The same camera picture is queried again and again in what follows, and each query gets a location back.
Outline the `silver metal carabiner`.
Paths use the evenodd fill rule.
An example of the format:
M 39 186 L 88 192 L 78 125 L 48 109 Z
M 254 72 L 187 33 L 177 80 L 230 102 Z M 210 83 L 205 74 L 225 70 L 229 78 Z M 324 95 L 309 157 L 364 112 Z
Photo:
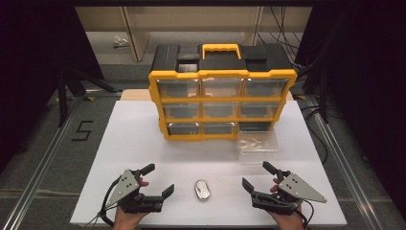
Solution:
M 200 201 L 206 201 L 210 198 L 211 192 L 208 184 L 204 180 L 197 180 L 194 184 L 194 190 Z

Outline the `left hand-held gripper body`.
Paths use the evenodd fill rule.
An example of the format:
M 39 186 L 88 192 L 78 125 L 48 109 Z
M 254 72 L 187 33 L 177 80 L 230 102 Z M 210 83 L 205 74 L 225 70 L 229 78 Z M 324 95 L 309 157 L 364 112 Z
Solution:
M 161 212 L 164 201 L 162 196 L 146 196 L 140 192 L 140 177 L 148 173 L 150 170 L 125 170 L 114 182 L 114 191 L 108 196 L 105 207 L 117 205 L 130 214 Z

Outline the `wooden board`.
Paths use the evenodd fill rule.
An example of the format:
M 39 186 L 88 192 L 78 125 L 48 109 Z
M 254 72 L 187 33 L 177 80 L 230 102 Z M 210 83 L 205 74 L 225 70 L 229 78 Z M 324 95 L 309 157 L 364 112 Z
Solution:
M 152 102 L 278 102 L 282 101 L 282 98 L 250 98 L 250 97 L 231 97 L 231 98 L 157 98 L 154 99 L 150 96 L 148 89 L 126 89 L 121 96 L 122 101 L 152 101 Z

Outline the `white crumpled object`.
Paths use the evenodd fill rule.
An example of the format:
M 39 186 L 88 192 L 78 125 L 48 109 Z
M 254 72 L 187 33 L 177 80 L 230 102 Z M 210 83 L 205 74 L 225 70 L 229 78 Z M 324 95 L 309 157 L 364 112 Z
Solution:
M 113 47 L 115 49 L 117 48 L 123 48 L 123 47 L 129 47 L 129 42 L 125 38 L 121 38 L 118 35 L 114 36 L 114 45 Z

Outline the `small white parts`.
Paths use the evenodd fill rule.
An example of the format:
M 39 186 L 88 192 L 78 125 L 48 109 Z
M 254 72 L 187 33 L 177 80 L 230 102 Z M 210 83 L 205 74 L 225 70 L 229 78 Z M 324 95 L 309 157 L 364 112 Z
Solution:
M 244 151 L 262 151 L 268 150 L 268 144 L 257 139 L 243 139 L 240 141 L 240 148 Z

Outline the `person's right hand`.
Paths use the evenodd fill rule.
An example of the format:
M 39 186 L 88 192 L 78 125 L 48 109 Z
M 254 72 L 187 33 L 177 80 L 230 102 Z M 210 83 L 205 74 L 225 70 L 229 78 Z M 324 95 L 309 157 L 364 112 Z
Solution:
M 275 220 L 281 230 L 305 230 L 303 218 L 299 215 L 302 211 L 302 207 L 298 208 L 298 211 L 290 216 L 278 215 L 273 212 L 269 212 L 269 215 Z

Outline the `black metal stand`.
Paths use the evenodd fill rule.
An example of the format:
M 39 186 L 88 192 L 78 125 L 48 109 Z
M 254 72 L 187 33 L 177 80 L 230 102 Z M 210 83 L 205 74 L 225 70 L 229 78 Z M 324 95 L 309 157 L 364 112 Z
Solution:
M 84 97 L 86 90 L 82 81 L 89 81 L 99 88 L 109 93 L 119 93 L 122 89 L 115 88 L 102 80 L 96 79 L 91 75 L 79 70 L 78 68 L 68 67 L 61 70 L 57 76 L 57 92 L 59 104 L 59 126 L 62 127 L 68 119 L 68 101 L 66 89 L 69 89 L 75 97 Z

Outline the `dark curtain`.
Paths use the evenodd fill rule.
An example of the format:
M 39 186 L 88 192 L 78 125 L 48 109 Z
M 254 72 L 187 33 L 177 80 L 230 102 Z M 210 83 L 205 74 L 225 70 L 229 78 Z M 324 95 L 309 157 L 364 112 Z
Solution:
M 406 0 L 309 0 L 297 61 L 318 59 L 358 145 L 406 220 Z
M 0 173 L 27 139 L 68 68 L 102 79 L 76 8 L 0 0 Z

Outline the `clear plastic drawer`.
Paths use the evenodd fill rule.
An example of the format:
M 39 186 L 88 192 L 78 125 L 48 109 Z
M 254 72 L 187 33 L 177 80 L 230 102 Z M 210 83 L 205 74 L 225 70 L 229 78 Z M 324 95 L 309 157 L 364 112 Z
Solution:
M 268 144 L 268 150 L 244 151 L 240 148 L 240 141 L 247 139 L 257 139 Z M 257 161 L 267 158 L 279 150 L 278 140 L 273 130 L 271 131 L 241 131 L 237 137 L 238 159 L 241 161 Z

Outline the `aluminium rail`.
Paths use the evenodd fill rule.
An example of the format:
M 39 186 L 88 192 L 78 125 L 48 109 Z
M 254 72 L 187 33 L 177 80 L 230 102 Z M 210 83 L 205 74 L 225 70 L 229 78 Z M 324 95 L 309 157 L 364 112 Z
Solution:
M 9 212 L 5 223 L 0 230 L 17 230 L 20 226 L 23 218 L 27 214 L 30 205 L 32 204 L 39 186 L 43 182 L 43 179 L 51 167 L 57 151 L 63 142 L 64 137 L 69 126 L 72 123 L 73 116 L 75 115 L 79 105 L 82 102 L 82 98 L 75 98 L 72 100 L 70 108 L 68 109 L 68 115 L 62 124 L 56 129 L 53 134 L 52 141 L 47 146 L 47 149 L 41 155 L 40 161 L 35 166 L 35 171 L 29 176 L 27 185 L 21 190 L 6 190 L 1 189 L 1 193 L 5 193 L 6 197 L 16 197 L 17 201 Z
M 349 161 L 347 160 L 342 148 L 338 144 L 329 124 L 325 123 L 322 118 L 322 107 L 317 102 L 314 96 L 307 96 L 306 103 L 308 106 L 318 108 L 319 111 L 314 115 L 315 122 L 320 132 L 320 138 L 327 145 L 329 158 L 333 158 L 334 162 L 343 176 L 344 181 L 349 189 L 353 201 L 355 202 L 360 215 L 365 221 L 369 230 L 383 230 L 383 225 L 377 216 L 372 203 L 368 199 L 366 192 L 363 190 L 359 180 L 356 178 Z

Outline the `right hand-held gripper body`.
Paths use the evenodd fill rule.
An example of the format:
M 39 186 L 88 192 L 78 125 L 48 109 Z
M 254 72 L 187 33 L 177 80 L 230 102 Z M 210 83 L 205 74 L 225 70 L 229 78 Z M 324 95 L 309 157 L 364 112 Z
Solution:
M 272 194 L 251 187 L 252 206 L 279 215 L 291 215 L 305 200 L 326 203 L 327 199 L 293 172 L 277 172 L 278 190 Z

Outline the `yellow and black organizer cabinet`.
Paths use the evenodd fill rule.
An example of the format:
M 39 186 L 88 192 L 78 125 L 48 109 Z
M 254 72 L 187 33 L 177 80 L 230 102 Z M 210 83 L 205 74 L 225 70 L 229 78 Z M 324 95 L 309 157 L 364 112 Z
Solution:
M 154 99 L 160 98 L 157 86 L 157 81 L 160 80 L 183 81 L 207 78 L 288 79 L 289 83 L 286 87 L 285 97 L 282 100 L 283 106 L 278 116 L 279 120 L 287 101 L 287 94 L 297 79 L 297 73 L 283 47 L 276 43 L 264 43 L 257 46 L 239 44 L 181 46 L 164 44 L 156 48 L 155 57 L 148 75 L 149 93 Z M 168 140 L 234 140 L 238 137 L 238 135 L 233 138 L 169 137 L 164 131 L 164 124 L 160 121 L 163 118 L 161 103 L 160 101 L 154 103 L 159 114 L 158 126 Z

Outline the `person's left hand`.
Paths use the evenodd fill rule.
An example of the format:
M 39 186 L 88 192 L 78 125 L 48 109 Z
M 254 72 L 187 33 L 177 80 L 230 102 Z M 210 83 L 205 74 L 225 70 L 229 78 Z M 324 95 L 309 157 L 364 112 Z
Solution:
M 136 230 L 140 221 L 147 216 L 147 213 L 129 214 L 121 207 L 116 210 L 113 230 Z

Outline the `set of clear cabinet drawers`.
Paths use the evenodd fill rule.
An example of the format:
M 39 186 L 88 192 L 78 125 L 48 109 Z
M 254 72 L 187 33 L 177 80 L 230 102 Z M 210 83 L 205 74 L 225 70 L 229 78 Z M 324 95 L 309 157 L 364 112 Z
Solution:
M 169 137 L 233 138 L 267 131 L 278 120 L 288 79 L 158 80 Z

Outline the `beige shelf unit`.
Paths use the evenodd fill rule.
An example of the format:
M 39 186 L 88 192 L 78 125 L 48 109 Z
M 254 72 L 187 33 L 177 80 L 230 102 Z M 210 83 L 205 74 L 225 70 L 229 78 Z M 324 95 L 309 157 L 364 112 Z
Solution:
M 152 62 L 159 44 L 300 44 L 310 7 L 77 7 L 101 64 Z M 114 36 L 129 42 L 117 48 Z

